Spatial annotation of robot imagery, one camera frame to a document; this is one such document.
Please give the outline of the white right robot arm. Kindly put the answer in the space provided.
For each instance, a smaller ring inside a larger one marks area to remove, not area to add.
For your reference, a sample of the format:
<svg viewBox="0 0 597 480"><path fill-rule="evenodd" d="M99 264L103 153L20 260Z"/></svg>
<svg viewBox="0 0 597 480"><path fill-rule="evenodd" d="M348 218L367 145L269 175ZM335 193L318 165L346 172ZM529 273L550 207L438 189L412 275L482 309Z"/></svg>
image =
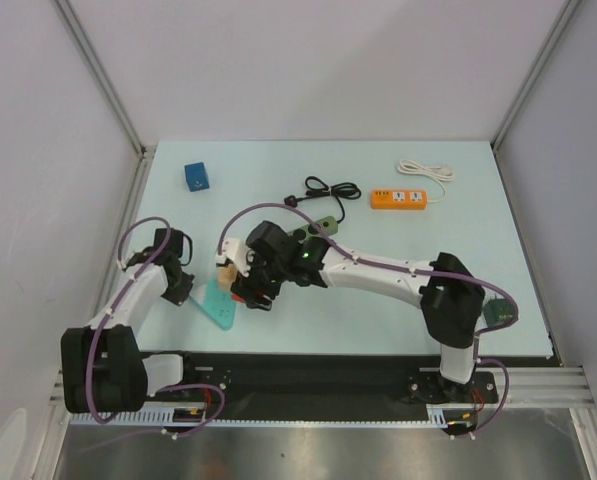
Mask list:
<svg viewBox="0 0 597 480"><path fill-rule="evenodd" d="M263 221L244 240L222 239L216 264L230 272L230 292L250 309L270 310L285 283L355 289L411 305L440 345L441 393L462 401L475 389L475 326L484 290L451 254L418 262L364 255L325 233L288 233Z"/></svg>

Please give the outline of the teal triangular power strip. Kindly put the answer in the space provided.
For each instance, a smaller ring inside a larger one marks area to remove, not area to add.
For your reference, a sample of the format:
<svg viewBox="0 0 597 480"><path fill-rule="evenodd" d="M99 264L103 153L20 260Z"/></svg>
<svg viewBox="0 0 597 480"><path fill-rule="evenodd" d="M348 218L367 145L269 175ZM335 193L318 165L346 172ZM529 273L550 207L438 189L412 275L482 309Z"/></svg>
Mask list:
<svg viewBox="0 0 597 480"><path fill-rule="evenodd" d="M231 294L223 291L216 280L195 286L190 299L220 329L228 331L233 327L236 302Z"/></svg>

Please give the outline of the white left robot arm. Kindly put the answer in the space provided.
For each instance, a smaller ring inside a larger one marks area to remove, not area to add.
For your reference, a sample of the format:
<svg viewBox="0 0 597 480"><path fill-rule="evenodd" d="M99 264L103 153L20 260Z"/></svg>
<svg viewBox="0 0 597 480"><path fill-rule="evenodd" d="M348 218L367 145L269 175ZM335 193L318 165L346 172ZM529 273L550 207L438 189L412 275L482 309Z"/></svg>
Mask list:
<svg viewBox="0 0 597 480"><path fill-rule="evenodd" d="M146 353L136 334L160 300L180 306L194 276L184 271L192 258L192 239L176 229L159 228L153 244L120 262L124 285L85 326L61 337L63 398L72 414L88 413L98 423L140 410L165 388L175 398L192 397L198 374L180 354Z"/></svg>

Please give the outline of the blue cube socket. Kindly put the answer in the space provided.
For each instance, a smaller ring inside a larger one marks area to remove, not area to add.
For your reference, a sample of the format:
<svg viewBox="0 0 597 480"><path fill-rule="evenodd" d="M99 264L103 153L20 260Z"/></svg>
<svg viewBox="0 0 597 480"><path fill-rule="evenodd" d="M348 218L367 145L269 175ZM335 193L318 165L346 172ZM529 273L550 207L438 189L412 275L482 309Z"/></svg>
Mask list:
<svg viewBox="0 0 597 480"><path fill-rule="evenodd" d="M190 192L208 190L209 177L203 162L196 162L184 166L185 182Z"/></svg>

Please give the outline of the red cube socket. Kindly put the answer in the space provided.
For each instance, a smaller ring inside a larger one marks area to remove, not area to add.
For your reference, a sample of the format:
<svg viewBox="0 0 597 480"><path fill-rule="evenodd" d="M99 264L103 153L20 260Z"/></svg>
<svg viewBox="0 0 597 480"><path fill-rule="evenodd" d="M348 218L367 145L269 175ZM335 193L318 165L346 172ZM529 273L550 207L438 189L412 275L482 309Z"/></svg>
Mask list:
<svg viewBox="0 0 597 480"><path fill-rule="evenodd" d="M265 296L253 295L249 297L241 297L237 294L232 294L231 298L251 309L268 309L272 305L272 301Z"/></svg>

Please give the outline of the dark green cube socket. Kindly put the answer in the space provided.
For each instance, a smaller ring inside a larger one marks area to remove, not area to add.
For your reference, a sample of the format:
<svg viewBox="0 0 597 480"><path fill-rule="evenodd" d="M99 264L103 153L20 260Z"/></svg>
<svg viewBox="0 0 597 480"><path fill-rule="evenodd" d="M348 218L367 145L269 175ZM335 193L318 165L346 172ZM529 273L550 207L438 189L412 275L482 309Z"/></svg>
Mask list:
<svg viewBox="0 0 597 480"><path fill-rule="evenodd" d="M489 328L508 323L515 317L515 307L504 297L488 299L482 308L485 325Z"/></svg>

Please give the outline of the beige cube socket adapter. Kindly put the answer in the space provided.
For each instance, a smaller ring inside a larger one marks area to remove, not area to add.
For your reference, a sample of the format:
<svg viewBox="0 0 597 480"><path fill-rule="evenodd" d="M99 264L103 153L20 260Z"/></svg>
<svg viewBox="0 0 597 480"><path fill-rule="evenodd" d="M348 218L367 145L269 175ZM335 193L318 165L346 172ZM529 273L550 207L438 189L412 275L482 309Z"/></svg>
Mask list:
<svg viewBox="0 0 597 480"><path fill-rule="evenodd" d="M221 291L230 292L232 285L237 280L239 272L237 268L231 264L217 268L216 282Z"/></svg>

